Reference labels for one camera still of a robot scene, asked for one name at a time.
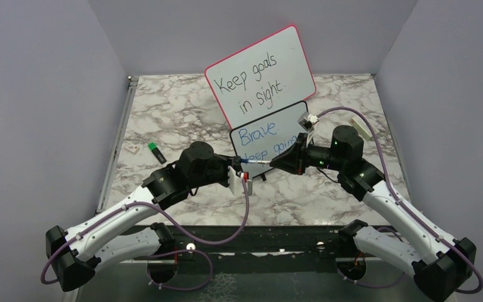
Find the blue whiteboard marker pen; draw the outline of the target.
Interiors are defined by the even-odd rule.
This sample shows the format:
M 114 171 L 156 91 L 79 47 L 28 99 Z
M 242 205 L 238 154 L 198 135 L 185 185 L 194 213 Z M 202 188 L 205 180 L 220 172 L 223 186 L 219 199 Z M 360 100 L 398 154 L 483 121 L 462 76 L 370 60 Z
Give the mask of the blue whiteboard marker pen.
M 250 159 L 243 159 L 243 158 L 240 158 L 238 161 L 241 164 L 269 165 L 271 163 L 270 160 L 250 160 Z

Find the black framed whiteboard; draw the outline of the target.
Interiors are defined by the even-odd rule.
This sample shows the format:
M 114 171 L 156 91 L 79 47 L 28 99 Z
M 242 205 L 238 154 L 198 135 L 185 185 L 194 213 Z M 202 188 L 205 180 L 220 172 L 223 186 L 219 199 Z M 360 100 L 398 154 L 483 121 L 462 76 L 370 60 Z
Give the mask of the black framed whiteboard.
M 298 101 L 232 129 L 230 140 L 236 155 L 245 160 L 272 160 L 304 131 L 298 119 L 307 112 L 307 103 Z

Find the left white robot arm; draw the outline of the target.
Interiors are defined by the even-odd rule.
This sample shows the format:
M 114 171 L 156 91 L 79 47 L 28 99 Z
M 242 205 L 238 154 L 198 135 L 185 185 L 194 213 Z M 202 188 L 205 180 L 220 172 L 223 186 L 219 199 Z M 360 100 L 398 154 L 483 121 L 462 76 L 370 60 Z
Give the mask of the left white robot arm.
M 245 198 L 250 208 L 252 181 L 241 168 L 238 156 L 216 154 L 208 143 L 193 142 L 177 161 L 150 174 L 119 203 L 101 214 L 68 229 L 54 226 L 46 232 L 47 262 L 40 281 L 59 283 L 63 291 L 75 290 L 97 271 L 137 257 L 165 258 L 172 252 L 173 238 L 161 223 L 128 235 L 131 227 L 148 217 L 194 196 L 204 186 L 219 184 Z

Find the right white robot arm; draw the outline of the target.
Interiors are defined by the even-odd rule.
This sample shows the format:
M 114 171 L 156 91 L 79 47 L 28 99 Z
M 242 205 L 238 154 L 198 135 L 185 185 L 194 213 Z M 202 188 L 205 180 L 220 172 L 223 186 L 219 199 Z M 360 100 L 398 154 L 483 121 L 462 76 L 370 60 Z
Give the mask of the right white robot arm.
M 270 166 L 295 175 L 304 174 L 307 167 L 337 171 L 338 183 L 347 193 L 383 216 L 406 239 L 401 242 L 356 221 L 340 232 L 339 251 L 347 256 L 358 251 L 374 255 L 412 277 L 430 300 L 445 301 L 471 276 L 476 246 L 445 232 L 414 208 L 363 158 L 363 148 L 364 140 L 352 126 L 336 127 L 329 147 L 315 146 L 307 133 L 300 133 Z

